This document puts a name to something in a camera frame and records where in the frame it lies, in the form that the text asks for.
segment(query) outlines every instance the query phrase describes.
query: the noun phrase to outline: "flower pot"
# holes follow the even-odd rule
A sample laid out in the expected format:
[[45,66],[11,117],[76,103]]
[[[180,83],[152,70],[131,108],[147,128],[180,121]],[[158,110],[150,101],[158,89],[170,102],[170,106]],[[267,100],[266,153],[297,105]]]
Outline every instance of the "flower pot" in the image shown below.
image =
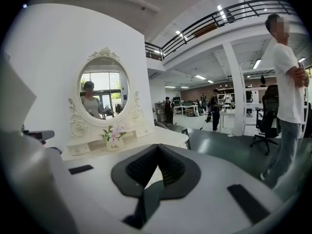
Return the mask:
[[118,151],[124,146],[122,138],[116,138],[113,141],[106,141],[106,147],[109,152]]

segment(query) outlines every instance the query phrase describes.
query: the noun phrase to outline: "gray floor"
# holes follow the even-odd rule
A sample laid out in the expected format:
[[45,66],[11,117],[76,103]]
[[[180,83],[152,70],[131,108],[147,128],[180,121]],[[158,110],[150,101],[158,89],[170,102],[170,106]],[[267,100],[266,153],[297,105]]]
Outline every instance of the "gray floor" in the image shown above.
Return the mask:
[[[166,124],[166,126],[176,132],[181,132],[184,127]],[[225,159],[255,178],[259,179],[260,173],[267,167],[271,155],[275,152],[276,145],[270,144],[270,154],[265,156],[267,150],[264,143],[259,143],[250,147],[254,140],[252,136],[228,137],[227,134],[190,129],[191,150],[194,152],[216,156]],[[306,171],[311,167],[311,160],[307,159],[312,150],[312,139],[306,138],[297,151],[296,159],[290,171],[286,174],[287,178],[282,180],[274,190],[282,200],[288,199],[303,182]]]

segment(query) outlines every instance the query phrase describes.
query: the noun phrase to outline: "mirror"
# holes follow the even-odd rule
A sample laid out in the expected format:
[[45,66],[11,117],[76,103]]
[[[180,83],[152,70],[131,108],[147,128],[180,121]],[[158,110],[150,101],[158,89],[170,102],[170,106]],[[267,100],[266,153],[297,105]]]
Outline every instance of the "mirror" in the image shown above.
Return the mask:
[[127,104],[127,75],[117,60],[94,58],[82,70],[78,92],[83,108],[91,116],[110,120],[117,117]]

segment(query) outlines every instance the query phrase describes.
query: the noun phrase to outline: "black metal railing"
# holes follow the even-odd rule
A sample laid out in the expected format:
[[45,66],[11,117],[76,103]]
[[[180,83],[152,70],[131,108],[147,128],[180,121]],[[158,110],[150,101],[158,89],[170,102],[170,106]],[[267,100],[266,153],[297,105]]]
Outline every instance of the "black metal railing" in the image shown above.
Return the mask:
[[176,51],[178,48],[187,44],[189,41],[196,39],[214,29],[223,27],[228,23],[234,23],[238,20],[259,17],[261,15],[269,15],[272,13],[296,15],[296,11],[286,0],[251,0],[241,2],[215,11],[202,19],[194,22],[184,30],[173,37],[162,47],[145,43],[145,52],[150,53],[150,49],[154,47],[154,54],[159,55],[159,60],[163,60],[168,55]]
[[145,42],[145,55],[146,57],[153,58],[156,60],[163,60],[163,53],[161,47],[148,42]]

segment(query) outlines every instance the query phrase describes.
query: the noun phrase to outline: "man's hair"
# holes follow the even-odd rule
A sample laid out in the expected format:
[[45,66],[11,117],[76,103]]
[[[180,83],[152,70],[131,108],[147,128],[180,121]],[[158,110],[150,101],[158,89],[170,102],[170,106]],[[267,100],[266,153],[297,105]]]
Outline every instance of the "man's hair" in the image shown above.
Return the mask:
[[83,89],[86,90],[86,88],[94,88],[94,83],[91,81],[86,81],[83,85]]
[[268,19],[265,21],[265,27],[271,33],[271,23],[272,21],[276,21],[277,18],[280,18],[278,14],[270,14]]

